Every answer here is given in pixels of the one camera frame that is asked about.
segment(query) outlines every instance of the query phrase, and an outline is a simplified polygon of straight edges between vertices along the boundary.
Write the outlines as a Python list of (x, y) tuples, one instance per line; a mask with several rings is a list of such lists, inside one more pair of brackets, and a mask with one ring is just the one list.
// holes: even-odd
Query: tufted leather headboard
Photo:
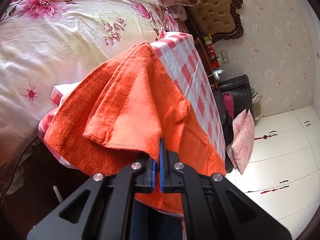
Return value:
[(240, 15), (243, 0), (201, 0), (196, 7), (186, 7), (188, 16), (202, 36), (211, 34), (213, 42), (237, 39), (243, 35)]

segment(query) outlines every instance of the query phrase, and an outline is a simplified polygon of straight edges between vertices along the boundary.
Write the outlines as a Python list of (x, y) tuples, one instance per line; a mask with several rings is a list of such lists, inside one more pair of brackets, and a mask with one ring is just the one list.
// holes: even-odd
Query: orange garment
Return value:
[[(46, 143), (84, 173), (111, 175), (146, 152), (159, 163), (159, 141), (197, 172), (225, 175), (224, 163), (148, 42), (92, 71), (66, 98)], [(143, 203), (183, 213), (180, 194), (136, 194)]]

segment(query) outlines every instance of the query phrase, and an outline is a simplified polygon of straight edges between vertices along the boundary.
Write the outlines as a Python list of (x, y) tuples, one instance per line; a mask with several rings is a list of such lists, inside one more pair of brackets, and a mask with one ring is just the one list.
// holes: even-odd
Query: jeans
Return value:
[(182, 240), (181, 219), (135, 200), (132, 240)]

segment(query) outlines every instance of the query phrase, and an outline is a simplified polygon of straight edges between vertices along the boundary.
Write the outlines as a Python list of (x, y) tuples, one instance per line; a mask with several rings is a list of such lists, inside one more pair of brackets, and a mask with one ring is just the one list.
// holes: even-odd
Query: electrical outlet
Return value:
[(220, 54), (221, 54), (223, 63), (230, 63), (229, 56), (226, 50), (220, 51)]

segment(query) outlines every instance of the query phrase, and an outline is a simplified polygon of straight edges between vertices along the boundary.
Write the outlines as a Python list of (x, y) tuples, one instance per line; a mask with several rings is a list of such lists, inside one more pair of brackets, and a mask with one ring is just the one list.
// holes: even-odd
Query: red and white checkered tablecloth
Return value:
[[(151, 46), (166, 68), (168, 75), (191, 102), (199, 124), (224, 160), (225, 142), (219, 113), (192, 36), (179, 32), (167, 32), (164, 33), (162, 39), (151, 43)], [(61, 97), (72, 91), (77, 84), (54, 86), (50, 99), (58, 106)], [(56, 109), (47, 114), (39, 124), (38, 135), (42, 139), (52, 121), (54, 111)], [(74, 168), (57, 152), (50, 150), (62, 164)]]

